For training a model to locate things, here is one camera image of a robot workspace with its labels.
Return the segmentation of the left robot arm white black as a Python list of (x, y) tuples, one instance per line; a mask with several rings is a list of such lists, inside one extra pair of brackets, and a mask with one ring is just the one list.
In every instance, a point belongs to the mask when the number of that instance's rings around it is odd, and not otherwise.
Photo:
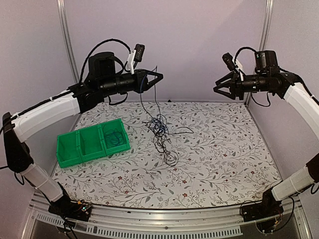
[[(102, 44), (117, 42), (129, 52), (126, 63), (123, 63), (112, 52), (96, 50)], [(81, 71), (79, 82), (68, 87), (60, 94), (46, 99), (26, 110), (2, 116), (4, 151), (7, 167), (19, 173), (35, 188), (43, 193), (63, 216), (74, 212), (74, 205), (58, 182), (37, 165), (30, 155), (26, 141), (37, 132), (48, 126), (77, 114), (85, 113), (105, 98), (112, 95), (127, 95), (130, 91), (143, 93), (163, 79), (163, 74), (146, 69), (136, 69), (142, 61), (145, 46), (137, 44), (131, 49), (118, 39), (107, 39), (98, 43), (85, 58), (83, 68), (88, 68), (85, 76)]]

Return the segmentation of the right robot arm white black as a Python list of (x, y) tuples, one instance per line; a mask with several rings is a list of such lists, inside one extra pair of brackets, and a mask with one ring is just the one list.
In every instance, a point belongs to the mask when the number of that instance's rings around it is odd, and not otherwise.
[[(315, 135), (319, 134), (319, 102), (306, 87), (302, 78), (282, 69), (273, 50), (256, 51), (255, 73), (247, 75), (243, 71), (237, 55), (225, 53), (223, 62), (229, 73), (216, 81), (214, 92), (232, 100), (244, 98), (245, 93), (267, 92), (278, 95), (291, 105), (308, 124)], [(314, 156), (306, 165), (263, 193), (264, 202), (258, 205), (258, 213), (268, 217), (277, 209), (277, 202), (301, 193), (319, 181), (319, 157)]]

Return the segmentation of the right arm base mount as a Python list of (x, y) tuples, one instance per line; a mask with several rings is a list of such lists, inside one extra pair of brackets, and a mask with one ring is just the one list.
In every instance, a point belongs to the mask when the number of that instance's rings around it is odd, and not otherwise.
[(257, 229), (264, 233), (273, 233), (283, 218), (282, 201), (276, 201), (271, 189), (265, 191), (262, 195), (262, 201), (259, 203), (253, 202), (248, 205), (241, 205), (239, 209), (240, 215), (244, 222), (256, 221), (272, 217), (267, 221), (256, 223)]

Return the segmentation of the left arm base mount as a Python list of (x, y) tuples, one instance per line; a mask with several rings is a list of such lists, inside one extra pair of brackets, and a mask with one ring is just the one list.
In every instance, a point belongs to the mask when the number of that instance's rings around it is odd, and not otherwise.
[(58, 215), (61, 218), (71, 218), (79, 221), (87, 222), (91, 216), (92, 204), (84, 200), (71, 200), (66, 190), (58, 182), (62, 189), (62, 197), (56, 202), (50, 202), (48, 211)]

